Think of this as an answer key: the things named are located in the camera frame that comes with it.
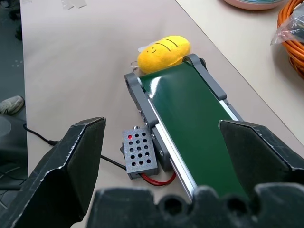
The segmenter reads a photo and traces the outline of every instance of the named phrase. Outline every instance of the red wire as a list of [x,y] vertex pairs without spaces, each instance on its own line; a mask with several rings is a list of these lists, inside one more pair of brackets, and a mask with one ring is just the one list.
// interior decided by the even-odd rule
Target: red wire
[[144,174],[144,173],[141,173],[140,176],[141,176],[146,182],[148,182],[149,184],[160,187],[160,186],[164,186],[164,185],[171,184],[172,181],[174,181],[174,179],[175,179],[175,177],[176,177],[176,173],[173,173],[172,176],[171,176],[171,178],[170,178],[168,181],[166,181],[166,182],[159,182],[159,181],[157,181],[157,180],[154,180],[154,179],[148,177],[148,176],[147,176],[146,174]]

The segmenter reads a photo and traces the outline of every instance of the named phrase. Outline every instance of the plastic bag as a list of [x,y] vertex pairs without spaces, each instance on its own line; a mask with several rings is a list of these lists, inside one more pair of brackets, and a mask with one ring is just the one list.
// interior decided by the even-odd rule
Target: plastic bag
[[299,5],[292,15],[278,28],[271,44],[280,44],[287,40],[304,43],[304,4]]

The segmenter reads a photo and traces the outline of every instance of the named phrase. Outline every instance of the black stripe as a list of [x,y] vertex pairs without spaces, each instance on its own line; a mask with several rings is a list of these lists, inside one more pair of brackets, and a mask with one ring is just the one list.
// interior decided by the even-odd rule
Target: black stripe
[[[155,43],[155,44],[160,44],[160,43]],[[163,45],[163,44],[160,44],[160,45]],[[170,51],[170,49],[166,45],[163,45],[163,46],[166,47]]]
[[169,39],[165,39],[165,40],[171,41],[177,48],[179,47],[179,46],[177,46],[176,43],[174,43],[172,40],[169,40]]

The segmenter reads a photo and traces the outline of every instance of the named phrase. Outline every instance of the bee plush toy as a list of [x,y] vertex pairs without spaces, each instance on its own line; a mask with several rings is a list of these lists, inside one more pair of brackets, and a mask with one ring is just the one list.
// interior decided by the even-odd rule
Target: bee plush toy
[[181,63],[190,53],[190,43],[184,37],[169,36],[138,50],[138,67],[149,74]]

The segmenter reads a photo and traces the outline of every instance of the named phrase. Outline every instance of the gray box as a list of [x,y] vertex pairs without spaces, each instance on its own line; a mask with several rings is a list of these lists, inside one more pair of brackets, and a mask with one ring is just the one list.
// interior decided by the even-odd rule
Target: gray box
[[123,131],[123,150],[127,174],[130,179],[139,178],[139,173],[158,174],[153,141],[148,128]]

